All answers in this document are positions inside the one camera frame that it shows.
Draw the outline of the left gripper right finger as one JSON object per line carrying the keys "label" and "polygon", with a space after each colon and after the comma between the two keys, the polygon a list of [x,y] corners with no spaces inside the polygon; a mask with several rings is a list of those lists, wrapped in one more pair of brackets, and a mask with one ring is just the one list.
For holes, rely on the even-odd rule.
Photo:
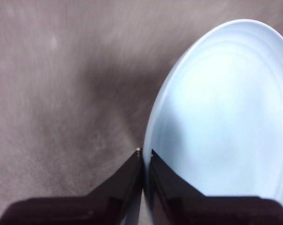
{"label": "left gripper right finger", "polygon": [[283,225],[283,206],[256,196],[206,196],[155,152],[148,167],[148,204],[155,225]]}

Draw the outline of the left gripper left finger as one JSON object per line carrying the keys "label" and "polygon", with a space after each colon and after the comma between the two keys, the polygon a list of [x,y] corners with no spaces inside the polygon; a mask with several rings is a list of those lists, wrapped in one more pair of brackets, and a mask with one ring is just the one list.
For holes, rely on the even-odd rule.
{"label": "left gripper left finger", "polygon": [[142,150],[84,196],[31,198],[11,204],[0,225],[136,225],[143,189]]}

